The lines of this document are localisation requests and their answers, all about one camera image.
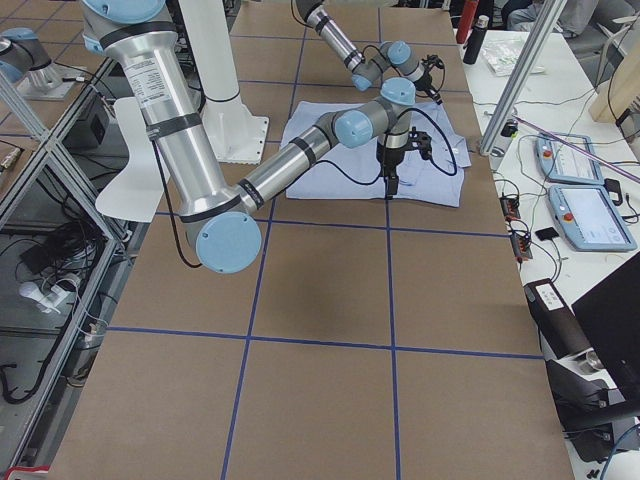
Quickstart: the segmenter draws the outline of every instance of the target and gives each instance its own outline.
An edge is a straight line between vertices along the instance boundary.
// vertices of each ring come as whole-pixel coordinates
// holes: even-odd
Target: cable
[[[638,211],[631,205],[631,200],[628,193],[625,194],[624,199],[627,201],[627,205],[633,212],[633,215],[624,215],[622,219],[628,225],[635,225],[636,223],[640,222],[640,213],[638,213]]]
[[[611,465],[611,460],[613,459],[613,456],[617,453],[618,448],[620,447],[620,444],[622,443],[622,441],[625,438],[627,438],[629,435],[631,435],[631,432],[638,429],[640,429],[640,424],[636,424],[632,427],[629,427],[626,432],[620,435],[620,438],[618,438],[618,441],[613,445],[613,448],[611,449],[611,453],[609,454],[609,458],[607,458],[607,461],[605,462],[604,467],[602,467],[600,480],[605,480],[604,477],[606,476],[607,471],[609,470],[609,465]]]
[[[340,168],[339,165],[333,163],[331,160],[320,160],[320,161],[316,162],[316,165],[318,165],[320,163],[327,163],[327,164],[331,165],[336,170],[338,170],[343,176],[345,176],[348,180],[350,180],[351,182],[355,183],[356,185],[362,185],[363,187],[368,187],[369,185],[373,185],[374,183],[376,183],[380,179],[380,175],[382,174],[382,168],[381,168],[380,172],[376,175],[376,178],[374,178],[370,182],[361,182],[361,181],[356,180],[355,178],[349,176],[349,174],[347,172],[345,172],[342,168]]]
[[[0,139],[0,143],[4,143],[5,145],[9,145],[10,147],[18,148],[22,152],[25,151],[25,148],[21,147],[20,145],[16,145],[15,143],[7,142],[6,140]]]
[[[104,88],[107,90],[107,92],[109,92],[109,95],[111,95],[113,98],[118,98],[116,96],[115,93],[113,93],[113,90],[111,90],[109,88],[109,85],[107,85],[100,77],[98,77],[97,75],[95,75],[94,73],[91,73],[89,70],[85,70],[84,68],[79,68],[79,67],[72,67],[71,65],[67,65],[65,63],[59,62],[56,60],[55,62],[56,64],[60,65],[61,67],[66,67],[66,68],[70,68],[72,70],[77,70],[79,72],[83,72],[86,73],[87,75],[91,75],[92,78],[95,78],[97,82],[99,82],[100,84],[102,84],[104,86]]]
[[[309,25],[307,25],[307,24],[306,24],[306,23],[304,23],[304,22],[301,22],[300,20],[298,20],[298,17],[296,17],[295,12],[293,11],[293,0],[291,0],[291,2],[290,2],[290,4],[289,4],[289,5],[290,5],[290,7],[291,7],[291,16],[293,17],[293,19],[294,19],[297,23],[299,23],[300,25],[302,25],[304,28],[309,28]]]
[[[553,255],[551,255],[551,253],[549,253],[549,251],[542,247],[541,245],[538,245],[536,242],[531,241],[531,245],[533,245],[534,247],[538,247],[540,250],[542,250],[553,262],[553,275],[551,276],[552,281],[554,278],[557,278],[558,276],[558,272],[559,272],[559,268],[558,268],[558,262],[556,262],[556,259],[553,258]]]
[[[415,108],[415,107],[411,107],[411,108],[407,108],[407,109],[403,110],[402,113],[400,115],[398,115],[398,120],[400,120],[407,112],[419,113],[424,118],[426,118],[431,123],[431,125],[433,125],[433,127],[438,131],[438,133],[440,134],[440,136],[444,140],[444,143],[447,145],[447,148],[449,149],[449,155],[451,156],[451,161],[453,162],[453,172],[447,172],[446,170],[443,170],[436,162],[433,161],[433,158],[429,159],[429,161],[436,168],[436,170],[438,170],[439,172],[444,173],[448,177],[455,177],[458,174],[458,163],[456,162],[456,157],[453,154],[453,148],[451,147],[451,144],[449,143],[449,139],[444,134],[444,132],[442,131],[440,126],[436,122],[434,122],[433,119],[426,112],[423,112],[419,108]]]
[[[97,165],[99,167],[104,168],[105,170],[110,170],[112,172],[119,172],[120,169],[118,168],[113,168],[110,167],[108,165],[105,165],[104,163],[101,163],[99,161],[97,161],[95,158],[90,157],[89,155],[85,155],[84,153],[71,153],[71,155],[73,155],[74,157],[81,157],[84,158],[85,160],[87,160],[88,162],[93,163],[94,165]]]
[[[169,187],[167,186],[167,179],[164,176],[164,171],[162,170],[162,161],[160,160],[160,153],[158,152],[158,145],[155,141],[151,141],[151,145],[153,146],[153,154],[156,157],[156,164],[158,165],[158,171],[160,172],[160,180],[162,180],[162,189],[164,190],[164,196],[167,199],[167,207],[169,208],[169,219],[171,220],[171,228],[173,230],[173,239],[176,244],[176,249],[178,250],[178,255],[180,256],[180,260],[189,268],[200,268],[202,266],[201,263],[191,263],[185,257],[184,252],[182,251],[182,245],[180,245],[180,236],[178,235],[178,227],[176,226],[175,213],[173,211],[173,205],[171,204],[171,197],[169,195]]]
[[[520,101],[516,102],[515,105],[525,104],[525,105],[552,105],[552,106],[559,106],[559,105],[564,105],[565,103],[575,102],[576,100],[580,100],[585,95],[588,95],[589,93],[592,93],[592,92],[595,92],[595,90],[593,88],[590,88],[589,90],[584,92],[579,97],[569,98],[567,100],[562,100],[561,102],[537,102],[537,101],[531,101],[531,100],[520,100]],[[484,106],[484,105],[496,106],[496,105],[498,105],[497,103],[491,103],[491,102],[480,103],[480,102],[475,102],[475,101],[473,102],[473,104],[474,105],[478,105],[478,106]]]

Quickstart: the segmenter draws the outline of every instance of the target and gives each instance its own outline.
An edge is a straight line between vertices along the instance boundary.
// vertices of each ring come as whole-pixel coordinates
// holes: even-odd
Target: robotic arm
[[[416,90],[426,93],[438,104],[442,103],[440,94],[431,83],[429,73],[433,67],[443,68],[442,60],[436,55],[430,55],[427,60],[420,61],[405,42],[384,42],[378,48],[377,54],[366,61],[364,55],[327,14],[321,1],[296,0],[296,6],[305,23],[327,42],[351,71],[351,80],[358,90],[367,90],[387,69],[394,67],[413,82]]]
[[[385,82],[381,95],[358,109],[322,116],[236,185],[227,185],[174,53],[175,27],[163,0],[82,0],[85,39],[118,61],[138,100],[149,138],[162,153],[182,200],[178,215],[200,261],[220,273],[247,267],[261,245],[250,214],[293,183],[325,153],[407,143],[415,102],[406,79]]]
[[[12,83],[27,73],[33,88],[42,92],[62,83],[38,36],[28,28],[12,28],[0,33],[0,71]]]

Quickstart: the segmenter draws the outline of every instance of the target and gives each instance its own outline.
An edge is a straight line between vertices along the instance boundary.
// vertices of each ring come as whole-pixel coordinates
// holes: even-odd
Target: blue tape grid line
[[[156,215],[167,217],[169,212],[156,212]],[[506,233],[485,233],[485,232],[462,232],[457,230],[434,230],[428,228],[410,228],[410,227],[392,227],[392,226],[375,226],[375,225],[351,225],[348,223],[320,223],[320,222],[305,222],[302,220],[265,220],[262,218],[256,218],[258,223],[270,223],[276,225],[299,225],[308,227],[333,227],[333,228],[354,228],[358,230],[381,230],[386,231],[389,229],[392,232],[409,232],[409,233],[424,233],[433,235],[460,235],[466,237],[489,237],[489,238],[509,238]]]
[[[294,103],[294,99],[296,96],[296,88],[297,88],[297,81],[298,78],[300,77],[300,66],[302,65],[302,55],[304,53],[304,43],[305,43],[305,37],[306,37],[306,29],[303,32],[303,37],[302,37],[302,42],[300,45],[300,54],[298,56],[298,66],[296,69],[296,83],[294,84],[293,87],[293,91],[291,92],[291,102],[289,103],[289,117],[291,117],[291,113],[293,111],[293,103]],[[233,404],[233,413],[231,415],[231,424],[229,425],[229,433],[227,436],[227,445],[225,448],[225,453],[224,453],[224,460],[223,460],[223,464],[222,464],[222,471],[220,473],[220,480],[226,480],[227,478],[227,472],[229,469],[229,459],[231,458],[231,448],[233,445],[233,435],[235,433],[235,425],[236,425],[236,420],[238,418],[238,410],[240,407],[240,398],[242,395],[242,386],[244,384],[244,376],[245,376],[245,372],[246,372],[246,367],[247,367],[247,360],[249,357],[249,348],[251,346],[251,341],[254,339],[252,337],[252,333],[253,333],[253,323],[255,321],[255,316],[256,316],[256,310],[258,307],[258,299],[260,297],[260,289],[262,286],[262,275],[264,274],[264,266],[266,263],[266,259],[267,259],[267,250],[269,247],[269,238],[271,235],[271,227],[273,225],[273,216],[276,210],[276,203],[277,203],[277,199],[274,198],[273,202],[271,203],[271,211],[269,212],[269,220],[267,221],[267,232],[265,234],[265,239],[264,239],[264,248],[262,250],[262,258],[260,259],[260,269],[258,271],[258,280],[256,282],[256,291],[253,297],[253,305],[251,307],[251,318],[249,319],[249,327],[247,329],[247,336],[246,336],[246,340],[245,340],[245,346],[244,346],[244,353],[242,355],[242,364],[240,365],[240,375],[238,377],[238,385],[236,388],[236,397],[234,400],[234,404]]]
[[[309,340],[304,338],[285,338],[285,337],[268,337],[264,335],[240,335],[234,333],[219,332],[201,332],[197,330],[166,330],[162,328],[146,328],[146,327],[127,327],[127,326],[109,326],[110,332],[123,333],[141,333],[148,335],[174,335],[181,337],[201,337],[201,338],[218,338],[222,340],[239,340],[264,343],[287,343],[293,345],[311,345],[320,347],[336,347],[336,348],[356,348],[364,350],[382,350],[391,351],[391,345],[379,345],[375,343],[359,343],[359,342],[339,342],[331,340]],[[504,353],[504,352],[483,352],[479,350],[455,350],[449,348],[428,348],[428,347],[411,347],[404,345],[396,345],[396,352],[422,353],[433,355],[454,355],[461,357],[487,357],[487,358],[504,358],[512,360],[543,360],[541,355],[531,355],[527,353]]]
[[[382,42],[382,14],[378,8],[378,41]],[[398,356],[396,353],[396,315],[393,293],[393,253],[391,248],[391,212],[389,200],[384,201],[385,231],[387,240],[387,281],[389,288],[389,330],[391,339],[391,391],[393,395],[393,436],[396,458],[396,480],[402,480],[402,455],[400,451],[400,405],[398,400]]]
[[[238,83],[258,83],[262,85],[300,85],[302,87],[335,87],[335,88],[351,88],[353,85],[347,84],[329,84],[329,83],[306,83],[306,82],[286,82],[284,80],[238,80]],[[443,88],[443,93],[469,93],[468,90],[448,90]]]

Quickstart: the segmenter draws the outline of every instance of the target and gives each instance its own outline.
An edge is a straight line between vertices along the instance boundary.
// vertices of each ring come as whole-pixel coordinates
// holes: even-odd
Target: table
[[[441,54],[454,128],[478,138],[446,13],[330,13],[359,46]],[[232,46],[244,102],[271,118],[266,155],[299,101],[376,95],[288,5],[243,4]],[[256,215],[262,255],[233,276],[185,268],[161,206],[49,477],[571,478],[488,163],[473,160],[459,209],[279,197]]]
[[[505,39],[526,37],[526,33],[518,32],[487,32],[486,41],[504,41]],[[531,75],[516,104],[518,114],[534,124],[547,130],[556,132],[569,132],[588,135],[594,142],[615,142],[609,145],[595,145],[597,155],[605,160],[615,161],[637,161],[629,146],[621,139],[620,132],[612,124],[596,123],[591,120],[588,107],[595,99],[592,95],[592,86],[580,65],[569,49],[567,42],[560,34],[551,34],[548,43],[541,53],[538,65],[544,67],[545,72]],[[493,110],[495,104],[508,77],[495,77],[490,67],[482,56],[475,65],[464,65],[469,89],[473,95],[475,109],[481,129],[484,129],[489,122],[489,116],[485,112]],[[536,102],[561,103],[569,99],[574,99],[563,103],[561,106],[545,105]],[[514,181],[520,188],[521,193],[540,193],[540,186],[535,182],[541,182],[543,175],[540,174],[533,154],[534,137],[536,132],[521,127],[519,139],[516,139],[500,168],[498,178],[507,178]],[[636,175],[640,173],[640,168],[629,167]],[[615,178],[621,182],[623,194],[628,193],[631,205],[640,205],[640,185],[623,178],[622,176],[603,167],[602,173],[605,177]],[[497,182],[498,192],[503,191],[503,183]],[[510,186],[504,186],[506,193],[514,193]],[[621,207],[623,215],[631,214],[631,211]],[[520,213],[524,221],[532,231],[553,226],[553,219],[546,199],[537,200],[534,196],[524,196],[521,199]],[[632,235],[640,238],[640,226],[630,226]],[[623,262],[628,260],[637,251],[628,253],[595,253],[595,252],[575,252],[561,239],[557,239],[556,244],[560,251],[562,262],[562,273],[555,282],[556,287],[571,305],[584,293],[590,290],[596,283],[609,275]],[[555,251],[550,245],[546,246],[555,256]],[[550,278],[553,274],[552,261],[539,248],[533,248],[534,259],[524,262],[520,272],[522,283],[526,284],[541,278]],[[563,360],[562,363],[568,368],[576,371],[575,362]],[[589,376],[589,380],[604,378],[611,383],[607,375]],[[583,478],[592,468],[601,468],[594,464],[582,463],[572,447],[568,445],[572,453],[576,478]],[[632,452],[616,457],[608,472],[607,480],[631,480],[638,478],[640,474],[640,453]]]

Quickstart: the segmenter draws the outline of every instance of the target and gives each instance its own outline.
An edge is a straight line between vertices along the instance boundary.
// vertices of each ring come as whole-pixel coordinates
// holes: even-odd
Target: paper
[[[136,99],[119,98],[114,109],[129,149],[129,162],[100,192],[96,208],[108,217],[148,223],[153,219],[164,193],[156,157]],[[169,171],[166,167],[163,171],[169,181]]]
[[[358,104],[300,102],[285,127],[281,146],[307,130],[322,114],[358,106]],[[458,173],[454,177],[448,177],[439,172],[431,162],[422,160],[418,152],[408,152],[397,168],[400,185],[395,197],[457,207],[460,205],[460,191],[464,181],[463,169],[471,165],[467,143],[464,137],[454,133],[442,106],[424,103],[416,105],[416,108],[431,116],[447,136],[454,149],[459,167]],[[418,130],[426,131],[432,137],[434,161],[443,170],[452,172],[451,156],[440,134],[422,115],[415,112],[411,115],[411,125]],[[372,181],[380,172],[380,164],[376,160],[376,139],[355,149],[338,145],[323,159],[336,163],[352,178],[361,182]],[[288,198],[298,199],[369,199],[384,198],[384,196],[384,181],[381,178],[373,185],[360,186],[328,164],[316,165],[287,189]]]

